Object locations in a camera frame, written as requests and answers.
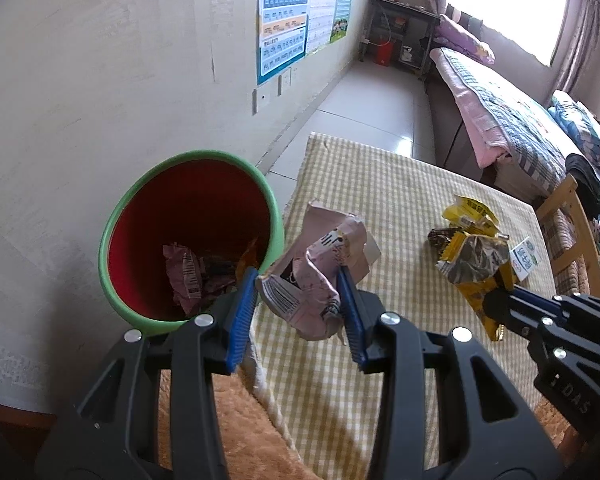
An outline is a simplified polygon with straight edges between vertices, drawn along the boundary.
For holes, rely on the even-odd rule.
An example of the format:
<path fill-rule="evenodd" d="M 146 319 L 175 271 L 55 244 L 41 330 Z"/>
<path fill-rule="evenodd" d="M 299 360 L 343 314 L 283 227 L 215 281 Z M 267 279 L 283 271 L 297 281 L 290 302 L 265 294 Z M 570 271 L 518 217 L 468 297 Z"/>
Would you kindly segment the purple pillow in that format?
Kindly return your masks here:
<path fill-rule="evenodd" d="M 432 41 L 439 48 L 445 47 L 463 53 L 484 65 L 495 63 L 495 55 L 486 42 L 479 40 L 469 30 L 444 14 L 439 16 Z"/>

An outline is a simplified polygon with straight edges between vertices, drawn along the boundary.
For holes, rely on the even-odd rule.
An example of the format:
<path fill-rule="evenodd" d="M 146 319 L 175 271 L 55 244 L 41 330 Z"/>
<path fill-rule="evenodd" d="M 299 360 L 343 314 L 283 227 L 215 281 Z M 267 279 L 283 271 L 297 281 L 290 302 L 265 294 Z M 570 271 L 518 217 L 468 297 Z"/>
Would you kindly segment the large yellow snack bag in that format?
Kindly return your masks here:
<path fill-rule="evenodd" d="M 455 202 L 442 212 L 442 218 L 470 234 L 495 236 L 500 220 L 494 212 L 475 198 L 455 196 Z"/>

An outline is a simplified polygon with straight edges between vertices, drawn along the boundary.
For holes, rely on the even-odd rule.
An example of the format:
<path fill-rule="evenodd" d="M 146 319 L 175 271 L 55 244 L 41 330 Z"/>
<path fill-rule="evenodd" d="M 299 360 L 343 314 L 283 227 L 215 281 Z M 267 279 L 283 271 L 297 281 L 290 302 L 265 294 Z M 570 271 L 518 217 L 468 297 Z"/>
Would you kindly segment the dark brown wrapper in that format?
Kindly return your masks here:
<path fill-rule="evenodd" d="M 441 259 L 445 248 L 451 243 L 452 238 L 456 233 L 462 232 L 461 228 L 457 226 L 450 226 L 449 228 L 437 228 L 431 229 L 427 235 L 429 245 L 434 248 L 437 254 L 437 258 Z"/>

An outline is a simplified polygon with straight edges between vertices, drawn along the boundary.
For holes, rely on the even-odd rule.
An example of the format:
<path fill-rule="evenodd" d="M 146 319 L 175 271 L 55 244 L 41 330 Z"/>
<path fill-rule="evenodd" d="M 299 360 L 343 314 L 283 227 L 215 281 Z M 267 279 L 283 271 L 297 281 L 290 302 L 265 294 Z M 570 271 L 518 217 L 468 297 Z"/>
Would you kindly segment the red bucket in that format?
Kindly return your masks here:
<path fill-rule="evenodd" d="M 389 40 L 376 48 L 375 62 L 381 66 L 389 66 L 391 64 L 392 51 L 394 42 Z"/>

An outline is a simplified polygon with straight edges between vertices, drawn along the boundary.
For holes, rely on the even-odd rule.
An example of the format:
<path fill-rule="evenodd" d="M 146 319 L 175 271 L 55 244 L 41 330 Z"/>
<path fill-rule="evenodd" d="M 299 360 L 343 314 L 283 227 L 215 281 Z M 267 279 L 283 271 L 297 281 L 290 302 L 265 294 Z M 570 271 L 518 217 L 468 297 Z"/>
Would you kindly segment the orange sausage bag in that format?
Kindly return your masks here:
<path fill-rule="evenodd" d="M 236 283 L 240 284 L 249 268 L 257 269 L 258 263 L 258 240 L 254 238 L 247 249 L 240 256 L 235 268 Z"/>

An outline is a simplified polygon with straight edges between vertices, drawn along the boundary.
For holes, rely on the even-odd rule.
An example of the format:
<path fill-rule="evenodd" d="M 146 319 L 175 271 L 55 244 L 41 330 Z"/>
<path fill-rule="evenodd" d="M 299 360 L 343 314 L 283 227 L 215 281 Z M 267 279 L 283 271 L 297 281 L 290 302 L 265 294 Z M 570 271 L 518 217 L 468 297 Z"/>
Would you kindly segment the white chart wall poster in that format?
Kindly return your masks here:
<path fill-rule="evenodd" d="M 337 0 L 309 0 L 306 55 L 329 43 Z"/>

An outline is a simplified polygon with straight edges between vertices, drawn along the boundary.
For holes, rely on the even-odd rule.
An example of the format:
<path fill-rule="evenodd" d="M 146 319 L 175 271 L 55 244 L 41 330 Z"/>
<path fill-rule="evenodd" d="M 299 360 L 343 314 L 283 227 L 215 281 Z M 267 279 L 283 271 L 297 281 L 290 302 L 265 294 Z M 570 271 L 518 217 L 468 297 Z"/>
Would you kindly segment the black clothing pile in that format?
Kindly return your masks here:
<path fill-rule="evenodd" d="M 577 182 L 577 194 L 586 218 L 596 220 L 600 216 L 600 179 L 594 168 L 584 156 L 569 154 L 566 171 Z"/>

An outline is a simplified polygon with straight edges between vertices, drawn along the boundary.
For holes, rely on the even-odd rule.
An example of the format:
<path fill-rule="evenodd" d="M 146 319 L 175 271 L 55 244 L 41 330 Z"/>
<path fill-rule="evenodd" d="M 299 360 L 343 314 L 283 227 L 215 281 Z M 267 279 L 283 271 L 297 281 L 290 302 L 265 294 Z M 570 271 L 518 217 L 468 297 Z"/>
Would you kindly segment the pink snack bag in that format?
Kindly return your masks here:
<path fill-rule="evenodd" d="M 164 245 L 162 253 L 174 302 L 186 316 L 195 315 L 202 299 L 202 277 L 196 256 L 179 244 Z"/>

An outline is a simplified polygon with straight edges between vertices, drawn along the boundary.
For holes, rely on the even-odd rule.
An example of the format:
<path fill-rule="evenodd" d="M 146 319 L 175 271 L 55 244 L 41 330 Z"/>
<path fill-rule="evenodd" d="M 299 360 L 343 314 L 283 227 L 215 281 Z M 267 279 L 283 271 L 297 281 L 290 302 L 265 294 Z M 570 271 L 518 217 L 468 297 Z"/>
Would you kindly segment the orange plush cushion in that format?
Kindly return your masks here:
<path fill-rule="evenodd" d="M 215 375 L 213 393 L 228 474 L 232 479 L 314 479 L 248 391 L 242 373 Z"/>

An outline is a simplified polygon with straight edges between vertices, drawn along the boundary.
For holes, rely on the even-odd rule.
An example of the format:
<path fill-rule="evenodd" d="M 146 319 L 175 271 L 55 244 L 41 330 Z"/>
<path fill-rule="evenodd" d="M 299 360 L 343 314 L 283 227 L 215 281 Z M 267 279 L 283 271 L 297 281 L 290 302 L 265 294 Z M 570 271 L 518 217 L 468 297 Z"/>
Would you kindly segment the blue pinyin wall poster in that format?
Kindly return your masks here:
<path fill-rule="evenodd" d="M 258 0 L 258 84 L 306 54 L 309 0 Z"/>

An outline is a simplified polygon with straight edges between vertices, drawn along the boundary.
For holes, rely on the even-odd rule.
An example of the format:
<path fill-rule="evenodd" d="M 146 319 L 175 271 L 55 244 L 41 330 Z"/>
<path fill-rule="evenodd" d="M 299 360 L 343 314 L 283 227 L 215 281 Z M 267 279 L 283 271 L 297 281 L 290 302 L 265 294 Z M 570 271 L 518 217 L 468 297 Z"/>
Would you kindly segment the right purple curtain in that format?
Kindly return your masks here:
<path fill-rule="evenodd" d="M 573 37 L 558 70 L 553 91 L 569 93 L 583 76 L 600 38 L 600 3 L 583 0 Z"/>

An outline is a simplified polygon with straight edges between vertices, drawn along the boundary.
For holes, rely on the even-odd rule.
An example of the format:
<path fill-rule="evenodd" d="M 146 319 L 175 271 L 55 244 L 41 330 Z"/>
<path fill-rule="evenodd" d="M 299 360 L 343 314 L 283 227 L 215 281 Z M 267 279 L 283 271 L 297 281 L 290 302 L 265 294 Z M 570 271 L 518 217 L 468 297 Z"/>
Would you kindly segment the white milk carton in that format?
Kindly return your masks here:
<path fill-rule="evenodd" d="M 526 280 L 532 271 L 539 265 L 535 253 L 535 244 L 530 237 L 524 238 L 520 243 L 509 249 L 510 263 L 518 282 Z"/>

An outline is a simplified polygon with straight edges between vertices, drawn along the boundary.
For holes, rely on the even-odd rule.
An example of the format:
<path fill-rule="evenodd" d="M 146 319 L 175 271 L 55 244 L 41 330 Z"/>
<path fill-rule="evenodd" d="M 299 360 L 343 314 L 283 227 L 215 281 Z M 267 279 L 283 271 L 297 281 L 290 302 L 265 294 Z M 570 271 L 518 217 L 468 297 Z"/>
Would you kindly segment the small pink wrapper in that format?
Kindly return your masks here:
<path fill-rule="evenodd" d="M 300 234 L 258 277 L 257 289 L 268 308 L 302 339 L 328 339 L 343 326 L 338 270 L 348 268 L 357 283 L 380 256 L 360 216 L 309 202 Z"/>

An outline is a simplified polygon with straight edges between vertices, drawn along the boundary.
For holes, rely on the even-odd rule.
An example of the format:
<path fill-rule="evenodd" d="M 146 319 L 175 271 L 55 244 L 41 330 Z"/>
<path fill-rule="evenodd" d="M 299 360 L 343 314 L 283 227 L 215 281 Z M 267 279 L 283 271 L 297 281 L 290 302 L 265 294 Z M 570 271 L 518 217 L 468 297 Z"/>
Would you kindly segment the small yellow wrapper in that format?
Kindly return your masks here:
<path fill-rule="evenodd" d="M 437 269 L 466 299 L 490 341 L 501 341 L 504 328 L 486 315 L 483 301 L 494 289 L 512 290 L 514 287 L 508 241 L 462 230 L 445 248 L 437 261 Z"/>

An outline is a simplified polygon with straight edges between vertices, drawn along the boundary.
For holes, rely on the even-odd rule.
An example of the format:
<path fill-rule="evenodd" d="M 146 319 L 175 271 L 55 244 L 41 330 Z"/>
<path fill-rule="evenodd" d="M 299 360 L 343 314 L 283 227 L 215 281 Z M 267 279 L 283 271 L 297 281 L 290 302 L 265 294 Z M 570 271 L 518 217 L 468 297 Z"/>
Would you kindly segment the wooden chair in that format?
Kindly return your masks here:
<path fill-rule="evenodd" d="M 600 298 L 600 255 L 590 222 L 567 174 L 535 211 L 550 254 L 556 292 L 582 292 Z"/>

